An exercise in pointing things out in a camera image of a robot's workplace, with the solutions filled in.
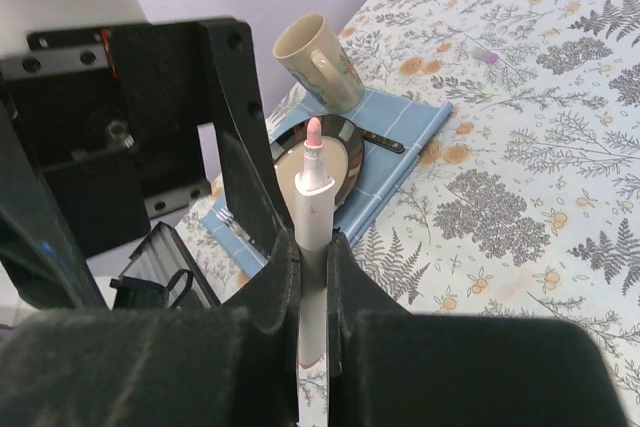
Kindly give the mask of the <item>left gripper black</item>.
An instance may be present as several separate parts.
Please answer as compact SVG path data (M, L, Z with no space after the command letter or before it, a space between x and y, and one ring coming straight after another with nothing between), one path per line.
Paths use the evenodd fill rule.
M198 133L211 121L207 85L227 209L260 252L292 226L246 22L56 30L28 44L2 58L1 97L55 199L2 109L1 263L24 301L105 309L83 254L210 193Z

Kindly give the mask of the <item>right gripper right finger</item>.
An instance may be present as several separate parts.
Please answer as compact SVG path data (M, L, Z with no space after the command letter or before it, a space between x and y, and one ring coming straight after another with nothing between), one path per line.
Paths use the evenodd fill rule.
M408 312L327 251L332 426L623 426L602 355L573 323Z

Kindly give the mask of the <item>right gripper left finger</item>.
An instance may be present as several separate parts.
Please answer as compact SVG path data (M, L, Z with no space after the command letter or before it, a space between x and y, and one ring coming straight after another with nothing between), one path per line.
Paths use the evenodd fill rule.
M300 255L210 309L35 314L1 344L5 426L293 426Z

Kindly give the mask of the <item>white pink marker pen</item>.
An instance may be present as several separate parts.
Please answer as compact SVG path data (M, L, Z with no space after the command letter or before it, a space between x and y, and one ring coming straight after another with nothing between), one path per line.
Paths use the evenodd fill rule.
M326 346L327 247L333 237L336 182L324 165L322 126L309 120L303 167L295 176L294 235L300 251L298 361L313 367Z

